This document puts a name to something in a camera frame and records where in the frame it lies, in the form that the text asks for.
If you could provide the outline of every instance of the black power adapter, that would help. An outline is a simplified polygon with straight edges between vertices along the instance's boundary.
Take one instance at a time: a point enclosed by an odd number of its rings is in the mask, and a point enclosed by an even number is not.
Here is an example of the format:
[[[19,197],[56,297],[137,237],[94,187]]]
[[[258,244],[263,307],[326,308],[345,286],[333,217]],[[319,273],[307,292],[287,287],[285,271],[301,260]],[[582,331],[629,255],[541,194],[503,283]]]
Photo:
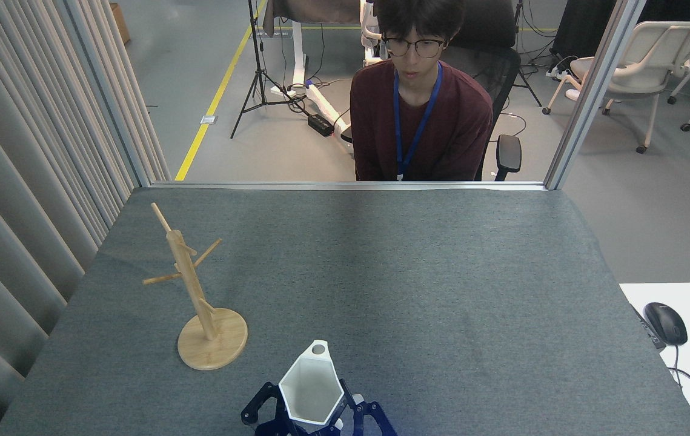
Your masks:
[[[307,117],[307,124],[322,136],[329,136],[334,133],[334,126],[331,126],[331,122],[317,113]]]

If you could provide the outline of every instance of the person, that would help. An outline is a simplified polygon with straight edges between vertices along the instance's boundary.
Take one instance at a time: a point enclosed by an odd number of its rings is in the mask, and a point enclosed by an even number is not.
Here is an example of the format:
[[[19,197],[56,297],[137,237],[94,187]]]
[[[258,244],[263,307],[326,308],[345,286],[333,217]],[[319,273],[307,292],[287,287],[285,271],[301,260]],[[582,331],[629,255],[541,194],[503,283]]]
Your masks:
[[[463,23],[463,0],[376,0],[375,9],[391,57],[353,77],[356,180],[473,180],[492,129],[491,98],[439,61]]]

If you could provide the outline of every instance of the gray table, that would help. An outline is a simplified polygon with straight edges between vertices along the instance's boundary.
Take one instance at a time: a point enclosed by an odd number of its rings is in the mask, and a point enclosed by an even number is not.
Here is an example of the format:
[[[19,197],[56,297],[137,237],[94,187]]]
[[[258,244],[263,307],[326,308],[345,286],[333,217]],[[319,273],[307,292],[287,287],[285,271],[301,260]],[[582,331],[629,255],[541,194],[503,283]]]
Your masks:
[[[224,240],[199,275],[250,337],[223,369],[176,352],[193,315],[182,282],[141,285],[172,268],[151,202],[200,251]],[[0,436],[250,435],[240,410],[314,339],[402,436],[690,435],[561,191],[151,188],[129,198]]]

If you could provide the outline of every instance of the white cup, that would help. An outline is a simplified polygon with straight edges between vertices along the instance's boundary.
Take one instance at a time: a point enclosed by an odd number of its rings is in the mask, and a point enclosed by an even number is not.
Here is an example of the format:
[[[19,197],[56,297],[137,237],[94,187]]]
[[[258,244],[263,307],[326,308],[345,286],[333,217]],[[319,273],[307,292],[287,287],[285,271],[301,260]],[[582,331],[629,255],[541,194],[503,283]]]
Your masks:
[[[307,350],[299,354],[278,386],[288,417],[313,425],[328,424],[345,395],[325,340],[313,340]]]

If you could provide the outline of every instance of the tripod stand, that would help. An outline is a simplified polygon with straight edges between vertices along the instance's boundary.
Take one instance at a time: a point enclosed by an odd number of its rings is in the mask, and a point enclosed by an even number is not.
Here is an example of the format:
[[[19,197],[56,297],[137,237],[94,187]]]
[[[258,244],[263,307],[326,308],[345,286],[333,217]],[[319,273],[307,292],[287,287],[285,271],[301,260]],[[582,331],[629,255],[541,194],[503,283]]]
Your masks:
[[[237,132],[237,125],[240,124],[242,114],[248,113],[251,110],[257,110],[257,108],[260,107],[267,107],[268,105],[287,105],[289,102],[291,102],[291,104],[295,105],[300,111],[303,111],[303,113],[307,114],[308,116],[310,115],[307,111],[304,110],[304,108],[298,105],[297,102],[292,100],[286,92],[286,89],[284,89],[284,87],[278,85],[277,82],[272,80],[272,78],[269,77],[269,75],[267,75],[267,72],[264,71],[264,69],[261,67],[261,61],[259,60],[259,43],[258,41],[256,41],[256,26],[258,25],[259,17],[253,14],[253,2],[251,0],[248,0],[248,10],[250,11],[250,31],[251,36],[253,37],[253,53],[255,53],[256,55],[256,75],[253,76],[253,82],[250,85],[250,89],[248,89],[247,96],[245,96],[245,102],[242,103],[240,115],[237,117],[237,122],[234,123],[234,129],[231,130],[231,136],[229,136],[229,139],[234,139],[234,132]],[[267,92],[264,91],[264,80],[268,80],[273,85],[275,85],[283,93],[283,96],[287,99],[287,101],[268,102]],[[253,105],[250,108],[245,108],[248,105],[248,100],[250,99],[251,94],[256,94],[256,88],[258,88],[259,90],[261,102],[256,105]]]
[[[517,22],[519,22],[520,12],[522,12],[522,0],[517,0],[517,8],[514,9],[514,11],[514,32],[520,33],[520,27],[519,25],[517,25]],[[525,75],[522,74],[522,69],[518,70],[517,72],[519,72],[520,78],[522,78],[522,83],[524,83],[524,85],[517,85],[515,83],[514,86],[516,86],[517,88],[527,88],[528,91],[531,92],[533,99],[536,100],[536,103],[538,103],[539,107],[542,107],[541,102],[539,102],[539,97],[536,97],[536,93],[533,92],[533,88],[531,88],[530,83],[528,83],[528,80],[525,79]]]

